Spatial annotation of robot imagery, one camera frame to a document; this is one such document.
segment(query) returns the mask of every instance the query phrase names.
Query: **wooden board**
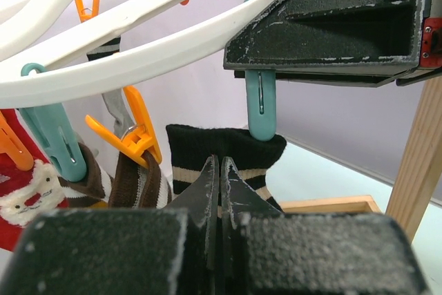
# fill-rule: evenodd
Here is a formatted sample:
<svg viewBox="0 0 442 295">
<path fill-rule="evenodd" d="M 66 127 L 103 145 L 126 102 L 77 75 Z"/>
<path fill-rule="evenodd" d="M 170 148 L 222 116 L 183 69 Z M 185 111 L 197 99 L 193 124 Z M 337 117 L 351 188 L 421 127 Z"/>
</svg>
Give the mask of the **wooden board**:
<svg viewBox="0 0 442 295">
<path fill-rule="evenodd" d="M 370 195 L 282 202 L 280 206 L 285 213 L 381 212 Z"/>
</svg>

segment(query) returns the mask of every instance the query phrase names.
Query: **black 3d printed part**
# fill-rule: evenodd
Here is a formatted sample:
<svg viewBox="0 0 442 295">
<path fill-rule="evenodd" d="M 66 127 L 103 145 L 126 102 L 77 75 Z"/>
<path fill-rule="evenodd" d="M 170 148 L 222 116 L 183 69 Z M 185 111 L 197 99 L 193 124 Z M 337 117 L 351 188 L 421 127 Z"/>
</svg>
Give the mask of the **black 3d printed part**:
<svg viewBox="0 0 442 295">
<path fill-rule="evenodd" d="M 224 68 L 276 79 L 380 86 L 419 66 L 431 0 L 276 0 L 226 46 Z"/>
</svg>

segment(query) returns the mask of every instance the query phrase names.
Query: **white wall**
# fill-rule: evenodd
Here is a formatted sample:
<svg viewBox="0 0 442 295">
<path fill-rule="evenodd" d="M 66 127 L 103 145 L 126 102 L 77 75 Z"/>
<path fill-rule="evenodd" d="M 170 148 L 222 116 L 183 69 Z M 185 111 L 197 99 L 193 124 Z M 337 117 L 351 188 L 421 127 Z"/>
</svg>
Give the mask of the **white wall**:
<svg viewBox="0 0 442 295">
<path fill-rule="evenodd" d="M 125 1 L 127 0 L 101 0 L 100 12 Z M 167 36 L 218 15 L 243 1 L 190 0 L 187 6 L 175 6 L 124 33 L 121 49 L 122 51 L 128 50 Z M 88 7 L 91 0 L 84 0 L 84 3 Z M 39 41 L 77 24 L 79 24 L 79 18 L 75 4 L 72 3 Z M 85 61 L 87 58 L 83 56 L 74 63 Z M 169 143 L 165 131 L 167 124 L 243 127 L 247 123 L 244 81 L 234 79 L 232 72 L 222 69 L 222 52 L 138 84 L 137 87 L 143 94 L 160 141 L 163 154 L 162 168 L 167 175 L 171 173 Z M 101 97 L 92 96 L 64 104 L 73 128 L 80 133 L 89 146 L 99 149 L 99 163 L 113 174 L 117 151 L 95 135 L 84 122 L 84 116 L 91 114 L 112 130 L 113 119 L 107 113 Z"/>
<path fill-rule="evenodd" d="M 422 87 L 423 83 L 348 88 L 278 82 L 278 132 L 394 180 Z M 434 197 L 442 199 L 442 185 Z"/>
</svg>

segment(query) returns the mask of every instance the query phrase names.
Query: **sock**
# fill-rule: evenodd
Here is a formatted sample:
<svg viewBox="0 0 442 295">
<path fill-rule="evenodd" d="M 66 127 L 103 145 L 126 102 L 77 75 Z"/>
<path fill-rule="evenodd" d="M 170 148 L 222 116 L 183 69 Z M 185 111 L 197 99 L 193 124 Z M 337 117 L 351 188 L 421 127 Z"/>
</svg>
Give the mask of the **sock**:
<svg viewBox="0 0 442 295">
<path fill-rule="evenodd" d="M 267 169 L 282 155 L 287 142 L 275 135 L 268 142 L 255 140 L 245 129 L 199 129 L 166 126 L 172 153 L 173 193 L 179 195 L 196 181 L 210 155 L 231 157 L 241 178 L 268 203 L 281 210 L 265 183 Z"/>
<path fill-rule="evenodd" d="M 119 43 L 121 37 L 116 37 L 98 48 L 87 53 L 89 61 L 101 59 L 119 52 Z M 134 125 L 124 104 L 122 89 L 108 91 L 103 93 L 102 97 L 108 112 L 114 117 L 114 134 L 121 138 L 128 128 Z"/>
<path fill-rule="evenodd" d="M 172 201 L 172 192 L 155 158 L 146 151 L 145 169 L 132 159 L 119 154 L 115 179 L 98 165 L 89 148 L 79 143 L 88 167 L 85 178 L 69 182 L 60 178 L 61 187 L 71 207 L 126 207 L 160 209 Z"/>
<path fill-rule="evenodd" d="M 80 134 L 78 134 L 76 131 L 74 131 L 75 134 L 75 138 L 77 139 L 77 142 L 82 143 L 83 145 L 86 145 L 86 143 L 84 143 L 83 138 L 80 136 Z M 94 158 L 96 158 L 98 156 L 98 149 L 94 149 L 94 148 L 89 148 L 90 152 L 92 152 L 92 155 L 94 156 Z"/>
<path fill-rule="evenodd" d="M 159 164 L 150 152 L 144 152 L 148 169 L 119 154 L 109 207 L 161 209 L 172 201 L 172 191 Z"/>
<path fill-rule="evenodd" d="M 109 201 L 113 179 L 103 170 L 90 149 L 79 142 L 81 154 L 87 166 L 84 179 L 79 182 L 66 181 L 60 178 L 64 195 L 70 207 L 105 207 Z"/>
<path fill-rule="evenodd" d="M 21 171 L 6 153 L 0 153 L 0 247 L 12 251 L 26 225 L 41 212 L 67 207 L 57 171 L 20 124 L 14 109 L 1 110 L 10 128 L 34 158 Z"/>
</svg>

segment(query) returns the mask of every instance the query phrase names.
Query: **black sock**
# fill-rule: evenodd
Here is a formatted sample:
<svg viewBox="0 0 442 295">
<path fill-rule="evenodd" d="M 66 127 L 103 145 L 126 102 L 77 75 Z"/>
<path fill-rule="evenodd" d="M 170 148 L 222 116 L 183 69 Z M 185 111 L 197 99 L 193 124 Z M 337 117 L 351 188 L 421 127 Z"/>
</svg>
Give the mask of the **black sock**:
<svg viewBox="0 0 442 295">
<path fill-rule="evenodd" d="M 285 138 L 275 135 L 267 142 L 255 140 L 245 129 L 199 129 L 166 126 L 172 153 L 173 192 L 179 195 L 199 176 L 206 159 L 231 157 L 241 178 L 268 203 L 281 210 L 266 187 L 265 175 L 282 155 Z"/>
</svg>

